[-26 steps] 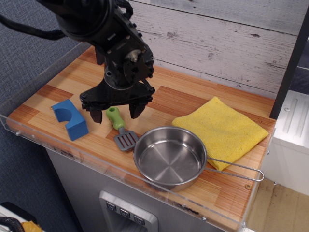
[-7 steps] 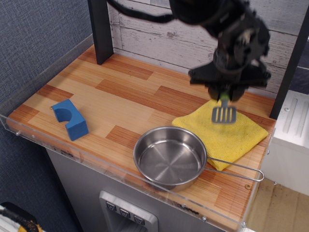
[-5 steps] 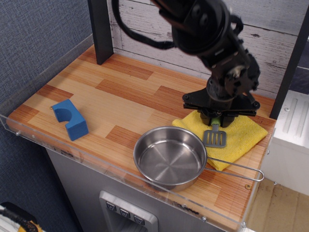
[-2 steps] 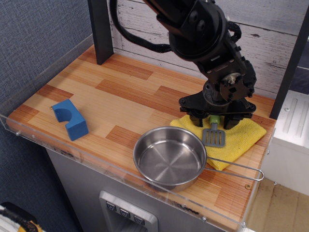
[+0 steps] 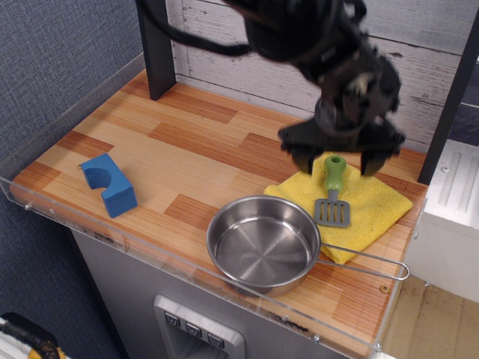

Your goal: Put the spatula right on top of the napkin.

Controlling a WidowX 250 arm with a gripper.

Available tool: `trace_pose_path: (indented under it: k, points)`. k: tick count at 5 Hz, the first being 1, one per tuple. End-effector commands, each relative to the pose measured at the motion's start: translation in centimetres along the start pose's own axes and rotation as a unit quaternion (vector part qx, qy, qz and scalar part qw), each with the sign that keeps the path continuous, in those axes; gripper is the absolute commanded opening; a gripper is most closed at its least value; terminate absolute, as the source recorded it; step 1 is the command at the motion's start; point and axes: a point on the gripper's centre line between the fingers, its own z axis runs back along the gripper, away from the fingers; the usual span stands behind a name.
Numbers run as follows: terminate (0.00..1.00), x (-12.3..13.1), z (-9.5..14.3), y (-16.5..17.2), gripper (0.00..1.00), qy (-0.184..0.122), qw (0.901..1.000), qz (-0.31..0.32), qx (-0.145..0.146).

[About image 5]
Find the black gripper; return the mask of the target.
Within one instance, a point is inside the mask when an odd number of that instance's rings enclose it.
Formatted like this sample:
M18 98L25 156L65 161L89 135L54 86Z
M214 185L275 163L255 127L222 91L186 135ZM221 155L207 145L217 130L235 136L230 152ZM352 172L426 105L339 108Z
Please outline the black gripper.
M278 137L303 173L312 174L314 152L335 151L361 153L362 176L378 172L389 156L399 154L406 139L384 118L354 125L341 110L321 99L311 119L280 129Z

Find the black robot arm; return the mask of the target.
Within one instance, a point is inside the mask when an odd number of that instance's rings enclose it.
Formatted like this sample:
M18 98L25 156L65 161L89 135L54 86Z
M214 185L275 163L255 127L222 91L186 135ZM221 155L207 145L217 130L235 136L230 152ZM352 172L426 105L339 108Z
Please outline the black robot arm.
M278 131L297 167L312 171L326 151L360 153L372 176L400 152L405 136L387 120L399 105L400 77L359 24L363 1L229 1L243 16L252 50L287 63L321 95L314 116Z

